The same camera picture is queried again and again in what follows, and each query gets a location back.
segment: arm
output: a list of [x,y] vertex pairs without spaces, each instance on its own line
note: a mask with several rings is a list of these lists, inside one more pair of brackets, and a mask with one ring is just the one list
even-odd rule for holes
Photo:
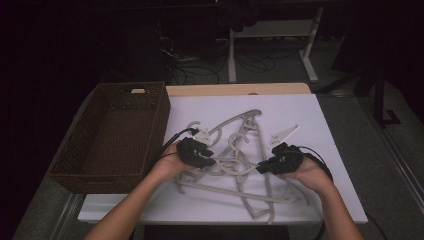
[[336,186],[315,162],[305,157],[296,172],[282,174],[279,177],[295,178],[318,194],[330,239],[364,239]]
[[129,239],[156,188],[192,167],[180,161],[171,145],[150,173],[91,230],[85,239]]

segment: forearm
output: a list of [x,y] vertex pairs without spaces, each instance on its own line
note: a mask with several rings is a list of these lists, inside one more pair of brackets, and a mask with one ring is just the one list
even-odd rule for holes
[[137,187],[114,207],[85,239],[128,239],[141,212],[162,181],[147,175]]
[[318,193],[330,239],[363,239],[335,186]]

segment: black device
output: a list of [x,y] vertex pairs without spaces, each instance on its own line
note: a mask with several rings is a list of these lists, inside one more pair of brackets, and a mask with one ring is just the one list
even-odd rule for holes
[[294,172],[302,164],[303,158],[307,157],[316,162],[318,166],[328,175],[331,181],[333,181],[333,176],[330,169],[328,169],[327,164],[310,153],[303,153],[300,151],[300,148],[306,147],[297,147],[294,145],[288,146],[287,143],[283,142],[272,149],[274,156],[270,157],[268,160],[260,162],[259,166],[256,167],[256,170],[261,174],[271,172],[274,175]]
[[215,161],[210,156],[213,152],[207,149],[207,145],[192,138],[184,138],[177,144],[178,155],[185,164],[196,168],[212,166]]

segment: brown woven basket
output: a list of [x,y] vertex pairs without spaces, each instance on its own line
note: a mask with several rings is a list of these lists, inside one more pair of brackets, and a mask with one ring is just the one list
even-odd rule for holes
[[162,82],[97,85],[80,107],[48,175],[72,193],[130,192],[162,147],[169,111]]

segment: basket handle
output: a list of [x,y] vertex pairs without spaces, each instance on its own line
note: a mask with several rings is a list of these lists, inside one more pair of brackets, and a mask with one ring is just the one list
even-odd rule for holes
[[146,93],[146,90],[144,88],[134,88],[131,90],[131,93],[143,94],[143,93]]
[[87,185],[111,185],[115,180],[110,177],[83,177],[80,178]]

